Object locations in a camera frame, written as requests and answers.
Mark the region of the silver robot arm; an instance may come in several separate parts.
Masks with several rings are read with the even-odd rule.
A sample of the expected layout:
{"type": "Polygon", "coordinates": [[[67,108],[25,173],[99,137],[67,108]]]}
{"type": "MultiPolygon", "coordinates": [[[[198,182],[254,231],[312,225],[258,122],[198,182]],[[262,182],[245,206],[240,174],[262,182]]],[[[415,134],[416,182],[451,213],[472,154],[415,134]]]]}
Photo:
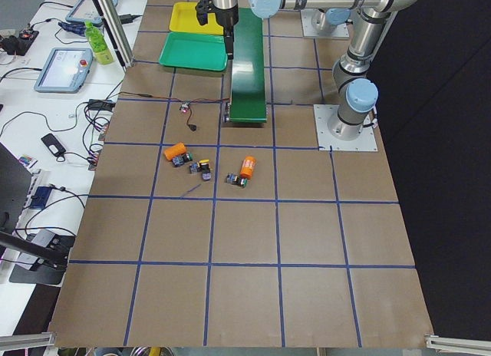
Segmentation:
{"type": "Polygon", "coordinates": [[[341,97],[336,114],[328,120],[329,132],[339,140],[354,140],[364,128],[365,117],[374,109],[378,90],[366,78],[376,47],[389,18],[418,0],[248,0],[252,13],[271,18],[281,9],[313,8],[327,20],[332,9],[354,12],[354,36],[333,68],[333,79],[341,97]]]}

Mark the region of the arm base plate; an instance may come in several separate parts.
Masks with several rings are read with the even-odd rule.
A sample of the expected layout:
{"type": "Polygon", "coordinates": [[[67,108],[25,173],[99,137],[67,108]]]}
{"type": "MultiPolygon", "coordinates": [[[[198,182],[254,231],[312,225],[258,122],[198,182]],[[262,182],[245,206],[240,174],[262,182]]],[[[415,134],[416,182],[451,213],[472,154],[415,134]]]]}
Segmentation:
{"type": "Polygon", "coordinates": [[[315,104],[314,115],[319,150],[377,152],[370,114],[362,124],[354,126],[339,119],[337,104],[315,104]]]}
{"type": "Polygon", "coordinates": [[[347,40],[347,20],[351,11],[347,8],[307,8],[301,11],[302,31],[306,38],[347,40]]]}

